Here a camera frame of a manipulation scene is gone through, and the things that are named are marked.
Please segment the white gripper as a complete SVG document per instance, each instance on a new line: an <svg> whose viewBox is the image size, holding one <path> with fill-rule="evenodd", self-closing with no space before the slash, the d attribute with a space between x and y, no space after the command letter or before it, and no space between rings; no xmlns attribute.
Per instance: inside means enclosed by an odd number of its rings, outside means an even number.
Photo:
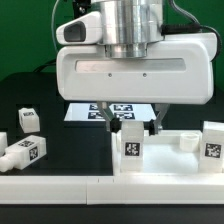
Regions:
<svg viewBox="0 0 224 224"><path fill-rule="evenodd" d="M104 101L97 107L106 130L117 133L120 120L108 102L155 104L149 134L162 129L169 104L205 104L213 95L213 33L168 35L150 44L145 58L112 59L100 45L68 46L57 56L57 84L66 100Z"/></svg>

